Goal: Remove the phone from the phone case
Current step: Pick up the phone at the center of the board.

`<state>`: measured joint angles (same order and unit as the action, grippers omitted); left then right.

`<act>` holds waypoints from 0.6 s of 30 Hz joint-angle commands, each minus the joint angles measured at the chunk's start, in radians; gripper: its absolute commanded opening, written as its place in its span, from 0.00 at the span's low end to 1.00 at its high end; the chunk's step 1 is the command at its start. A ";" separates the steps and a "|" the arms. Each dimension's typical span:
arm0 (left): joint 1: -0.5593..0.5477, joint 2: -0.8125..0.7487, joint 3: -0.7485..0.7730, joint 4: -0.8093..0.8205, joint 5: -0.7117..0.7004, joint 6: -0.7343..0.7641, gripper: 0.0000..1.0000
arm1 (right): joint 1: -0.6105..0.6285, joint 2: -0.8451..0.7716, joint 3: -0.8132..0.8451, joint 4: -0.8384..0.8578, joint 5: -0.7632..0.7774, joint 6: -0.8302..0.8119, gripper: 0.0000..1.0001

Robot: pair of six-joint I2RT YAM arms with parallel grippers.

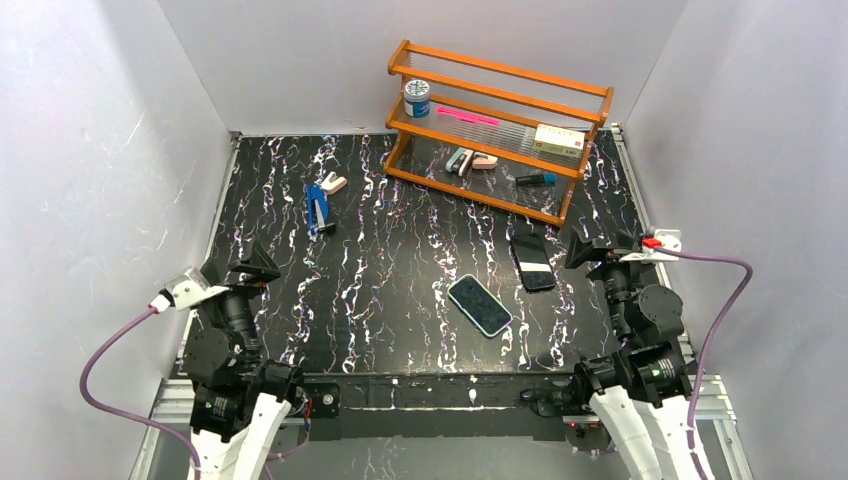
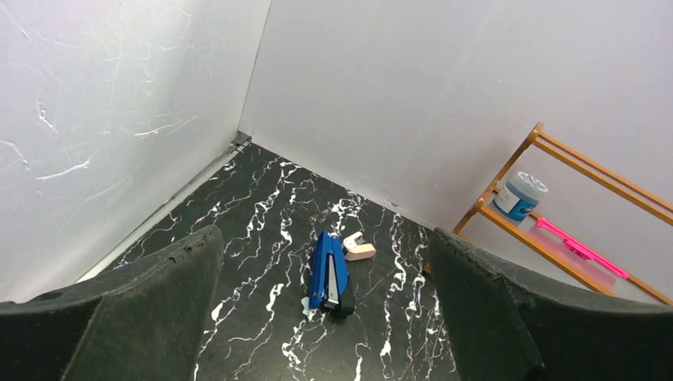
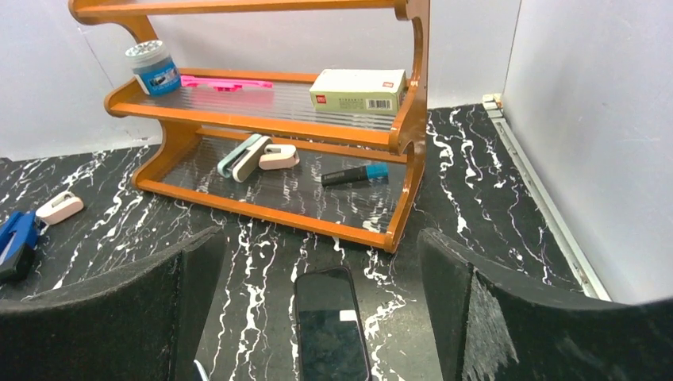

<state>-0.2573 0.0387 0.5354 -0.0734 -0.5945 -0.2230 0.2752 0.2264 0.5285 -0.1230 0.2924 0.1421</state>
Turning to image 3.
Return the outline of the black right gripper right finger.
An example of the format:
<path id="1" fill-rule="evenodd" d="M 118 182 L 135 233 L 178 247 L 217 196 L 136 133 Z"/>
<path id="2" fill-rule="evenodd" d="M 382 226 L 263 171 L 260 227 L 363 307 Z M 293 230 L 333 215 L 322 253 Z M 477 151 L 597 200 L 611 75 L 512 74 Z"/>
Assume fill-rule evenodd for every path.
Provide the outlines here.
<path id="1" fill-rule="evenodd" d="M 418 235 L 446 380 L 669 380 L 672 302 L 607 302 L 539 282 L 436 229 Z"/>

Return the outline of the black smartphone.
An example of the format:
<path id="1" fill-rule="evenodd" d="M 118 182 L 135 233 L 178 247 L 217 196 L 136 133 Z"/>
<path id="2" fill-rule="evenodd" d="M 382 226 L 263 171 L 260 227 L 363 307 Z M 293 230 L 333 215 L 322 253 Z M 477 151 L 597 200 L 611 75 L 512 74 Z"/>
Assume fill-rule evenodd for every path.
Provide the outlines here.
<path id="1" fill-rule="evenodd" d="M 352 274 L 338 266 L 294 281 L 300 380 L 371 380 Z"/>

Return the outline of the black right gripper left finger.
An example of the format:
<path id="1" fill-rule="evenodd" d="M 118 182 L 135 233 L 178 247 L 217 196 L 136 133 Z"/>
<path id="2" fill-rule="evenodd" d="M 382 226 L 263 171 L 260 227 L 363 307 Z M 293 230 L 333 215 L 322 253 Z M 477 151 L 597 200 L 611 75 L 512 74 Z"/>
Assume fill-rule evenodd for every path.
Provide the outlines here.
<path id="1" fill-rule="evenodd" d="M 192 379 L 226 245 L 212 226 L 101 275 L 2 301 L 2 379 Z"/>

